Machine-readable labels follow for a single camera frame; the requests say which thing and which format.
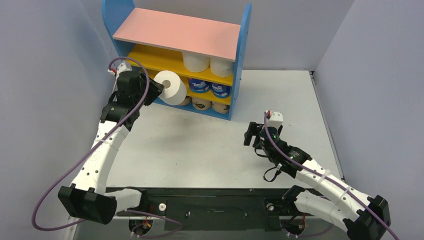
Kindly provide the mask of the brown cartoon roll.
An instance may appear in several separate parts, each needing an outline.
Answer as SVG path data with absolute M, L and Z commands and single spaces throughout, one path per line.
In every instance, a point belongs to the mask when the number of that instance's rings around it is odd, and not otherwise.
M 210 100 L 192 97 L 192 105 L 198 111 L 206 111 L 212 106 L 212 102 Z
M 191 102 L 192 102 L 192 97 L 187 95 L 185 99 L 183 100 L 183 102 L 179 104 L 179 106 L 186 106 L 190 104 Z

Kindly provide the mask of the blue roll back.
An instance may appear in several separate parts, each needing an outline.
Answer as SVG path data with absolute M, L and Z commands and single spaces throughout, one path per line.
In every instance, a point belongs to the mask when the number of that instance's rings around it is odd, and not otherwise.
M 210 83 L 208 81 L 196 78 L 188 78 L 187 81 L 190 90 L 194 93 L 203 94 L 210 90 Z

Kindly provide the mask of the blue roll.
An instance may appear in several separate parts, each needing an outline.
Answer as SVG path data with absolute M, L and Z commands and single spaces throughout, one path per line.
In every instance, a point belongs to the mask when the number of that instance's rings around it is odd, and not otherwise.
M 187 81 L 190 90 L 194 93 L 203 94 L 210 90 L 210 83 L 208 81 L 196 78 L 188 78 Z
M 215 82 L 210 83 L 210 90 L 217 98 L 228 98 L 231 95 L 231 89 L 232 87 L 228 85 L 219 84 Z

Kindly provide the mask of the blue roll front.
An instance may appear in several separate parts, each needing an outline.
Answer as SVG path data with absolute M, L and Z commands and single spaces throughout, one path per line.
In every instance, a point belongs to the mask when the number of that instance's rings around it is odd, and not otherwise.
M 228 85 L 219 84 L 215 82 L 210 83 L 210 90 L 217 98 L 228 98 L 231 95 L 231 89 L 232 87 Z

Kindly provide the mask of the plain white toilet roll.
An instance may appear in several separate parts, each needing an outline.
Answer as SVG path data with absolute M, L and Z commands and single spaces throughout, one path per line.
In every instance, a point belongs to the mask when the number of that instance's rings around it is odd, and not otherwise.
M 211 57 L 210 58 L 210 71 L 218 77 L 226 78 L 234 74 L 233 61 Z

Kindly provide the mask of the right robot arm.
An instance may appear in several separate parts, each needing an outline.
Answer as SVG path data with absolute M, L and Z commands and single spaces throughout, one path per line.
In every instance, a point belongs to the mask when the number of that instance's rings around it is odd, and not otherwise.
M 380 240 L 389 232 L 393 237 L 389 204 L 382 196 L 371 197 L 331 174 L 302 149 L 280 139 L 281 128 L 270 123 L 250 122 L 244 134 L 245 146 L 262 150 L 261 155 L 274 166 L 271 179 L 285 173 L 308 185 L 319 194 L 292 186 L 282 197 L 282 207 L 289 214 L 309 214 L 340 228 L 351 240 Z

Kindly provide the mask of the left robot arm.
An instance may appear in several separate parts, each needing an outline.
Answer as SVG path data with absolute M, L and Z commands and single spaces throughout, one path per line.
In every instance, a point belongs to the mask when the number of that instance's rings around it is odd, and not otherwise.
M 120 146 L 140 115 L 165 89 L 137 70 L 121 72 L 117 89 L 103 107 L 93 152 L 85 159 L 70 186 L 62 186 L 58 198 L 70 216 L 108 224 L 121 211 L 115 196 L 106 194 L 106 183 Z

